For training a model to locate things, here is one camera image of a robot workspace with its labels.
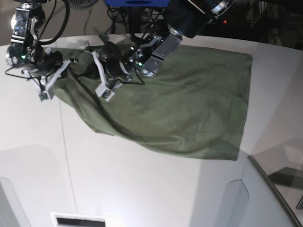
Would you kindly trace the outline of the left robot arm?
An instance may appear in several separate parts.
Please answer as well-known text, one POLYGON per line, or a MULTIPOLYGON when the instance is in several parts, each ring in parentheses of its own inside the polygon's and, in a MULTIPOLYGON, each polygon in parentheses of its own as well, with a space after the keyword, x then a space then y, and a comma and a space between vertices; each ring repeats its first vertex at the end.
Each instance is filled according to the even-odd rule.
POLYGON ((161 11, 163 19, 153 20, 141 38, 131 34, 134 46, 125 53, 100 35, 102 50, 90 52, 100 76, 95 93, 108 102, 124 84, 143 85, 142 79, 135 82, 132 75, 153 77, 184 36, 194 38, 232 4, 232 0, 173 0, 161 11))

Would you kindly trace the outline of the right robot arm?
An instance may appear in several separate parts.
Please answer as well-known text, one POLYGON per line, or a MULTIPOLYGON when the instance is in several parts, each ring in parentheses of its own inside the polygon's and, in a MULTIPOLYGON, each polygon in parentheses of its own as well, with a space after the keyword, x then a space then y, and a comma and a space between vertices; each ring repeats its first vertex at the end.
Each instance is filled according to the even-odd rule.
POLYGON ((52 51, 49 47, 62 35, 69 15, 70 4, 65 5, 65 17, 58 34, 49 41, 41 41, 38 29, 47 26, 49 20, 45 18, 42 5, 45 0, 21 0, 11 19, 12 37, 7 49, 6 62, 10 69, 21 69, 20 78, 31 81, 37 88, 41 101, 54 97, 55 82, 66 76, 66 69, 77 59, 64 59, 60 51, 52 51))

